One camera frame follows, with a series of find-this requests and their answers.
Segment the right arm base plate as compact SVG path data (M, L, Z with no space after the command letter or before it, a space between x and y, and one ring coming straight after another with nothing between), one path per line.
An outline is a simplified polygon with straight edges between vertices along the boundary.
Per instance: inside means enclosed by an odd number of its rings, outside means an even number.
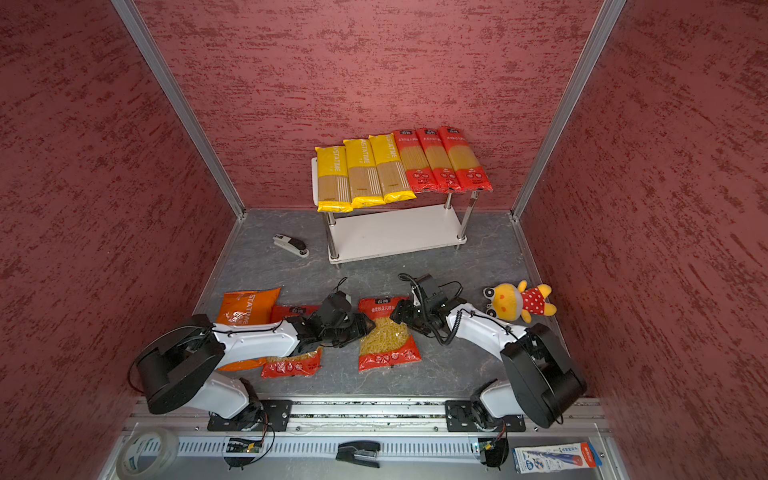
M449 432L519 433L526 431L522 415L496 418L479 401L447 400L444 406Z

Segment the red spaghetti pack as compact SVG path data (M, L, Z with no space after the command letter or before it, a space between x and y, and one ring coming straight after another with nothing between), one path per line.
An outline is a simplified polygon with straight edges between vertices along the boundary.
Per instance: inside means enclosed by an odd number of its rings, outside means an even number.
M416 133L397 130L393 136L411 189L415 193L437 192L435 176Z
M421 128L416 135L441 193L464 192L438 132Z

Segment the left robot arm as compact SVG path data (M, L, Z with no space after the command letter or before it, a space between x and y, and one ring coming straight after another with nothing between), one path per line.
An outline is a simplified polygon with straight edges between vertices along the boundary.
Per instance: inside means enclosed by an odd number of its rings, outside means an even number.
M145 347L133 365L151 414L193 408L209 413L211 431L248 431L264 426L268 414L247 381L223 375L220 368L342 348L375 328L367 315L353 310L349 295L335 291L310 315L275 324L228 326L194 315Z

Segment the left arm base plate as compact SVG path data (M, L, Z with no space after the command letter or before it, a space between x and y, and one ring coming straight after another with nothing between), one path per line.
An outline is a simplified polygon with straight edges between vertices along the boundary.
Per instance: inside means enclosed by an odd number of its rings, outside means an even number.
M284 432L291 416L291 400L260 400L246 406L240 413L226 419L211 412L207 430L210 432Z

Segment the yellow spaghetti pack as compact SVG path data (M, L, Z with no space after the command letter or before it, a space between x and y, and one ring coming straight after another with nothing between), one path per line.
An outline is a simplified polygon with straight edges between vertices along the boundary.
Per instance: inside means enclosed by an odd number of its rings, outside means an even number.
M393 134L370 135L383 199L386 203L414 200L416 194L410 187Z
M353 211L346 150L343 146L316 147L318 211L349 213Z
M345 140L353 209L385 204L371 144L366 139Z

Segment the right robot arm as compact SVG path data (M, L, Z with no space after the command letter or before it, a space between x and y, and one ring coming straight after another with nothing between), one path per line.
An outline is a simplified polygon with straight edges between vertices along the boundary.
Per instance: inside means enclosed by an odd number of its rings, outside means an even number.
M443 286L426 274L415 278L401 273L411 297L397 303L390 319L438 344L468 341L499 360L506 378L476 389L465 417L480 430L494 431L507 417L526 417L542 428L560 424L564 414L587 391L587 381L554 331L534 316L557 312L548 302L550 286L530 288L501 283L483 289L487 300L480 310L461 297L449 297Z

